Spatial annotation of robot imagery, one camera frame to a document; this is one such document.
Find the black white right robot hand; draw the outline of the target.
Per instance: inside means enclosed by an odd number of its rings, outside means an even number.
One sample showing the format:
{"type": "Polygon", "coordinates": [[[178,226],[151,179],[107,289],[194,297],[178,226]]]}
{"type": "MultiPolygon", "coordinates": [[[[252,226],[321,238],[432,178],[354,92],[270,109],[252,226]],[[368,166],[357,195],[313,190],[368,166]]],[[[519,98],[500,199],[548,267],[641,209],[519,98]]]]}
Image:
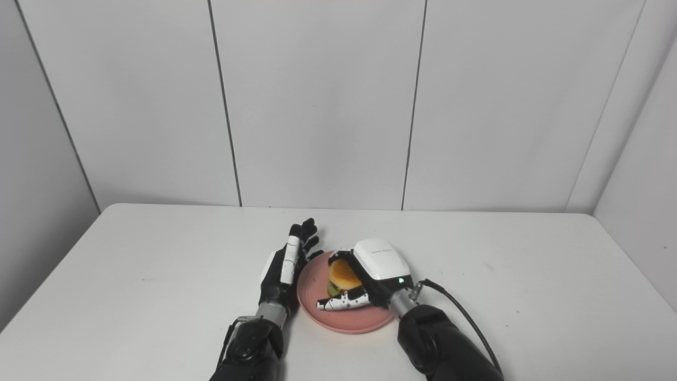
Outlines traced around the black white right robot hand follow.
{"type": "Polygon", "coordinates": [[[319,300],[322,311],[341,311],[373,305],[397,318],[417,306],[409,266],[385,239],[365,239],[351,249],[339,249],[328,259],[329,298],[319,300]]]}

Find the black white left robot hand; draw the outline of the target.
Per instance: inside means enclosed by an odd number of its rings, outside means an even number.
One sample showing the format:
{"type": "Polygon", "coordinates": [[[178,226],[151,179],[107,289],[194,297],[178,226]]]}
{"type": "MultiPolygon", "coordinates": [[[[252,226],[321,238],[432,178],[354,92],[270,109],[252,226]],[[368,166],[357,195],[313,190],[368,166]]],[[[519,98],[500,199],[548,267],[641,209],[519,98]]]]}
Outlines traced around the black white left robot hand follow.
{"type": "Polygon", "coordinates": [[[297,282],[301,271],[324,251],[315,250],[320,239],[315,220],[290,227],[285,245],[271,253],[261,279],[259,305],[275,304],[289,318],[298,309],[297,282]]]}

